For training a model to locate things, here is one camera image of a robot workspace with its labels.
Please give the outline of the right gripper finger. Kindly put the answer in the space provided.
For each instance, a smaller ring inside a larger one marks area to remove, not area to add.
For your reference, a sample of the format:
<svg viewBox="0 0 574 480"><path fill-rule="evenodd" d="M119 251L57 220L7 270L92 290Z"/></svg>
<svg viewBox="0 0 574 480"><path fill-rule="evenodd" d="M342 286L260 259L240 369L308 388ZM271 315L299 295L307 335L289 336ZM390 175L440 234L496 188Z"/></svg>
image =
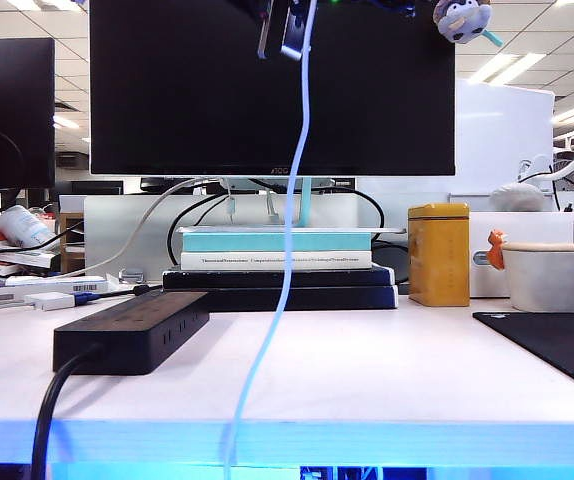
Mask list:
<svg viewBox="0 0 574 480"><path fill-rule="evenodd" d="M314 1L288 2L281 53L291 60L300 61L302 58L305 41L311 37L314 12Z"/></svg>
<svg viewBox="0 0 574 480"><path fill-rule="evenodd" d="M261 29L258 41L257 55L260 59L266 59L268 57L267 50L269 44L272 8L272 0L258 1L258 17L261 20Z"/></svg>

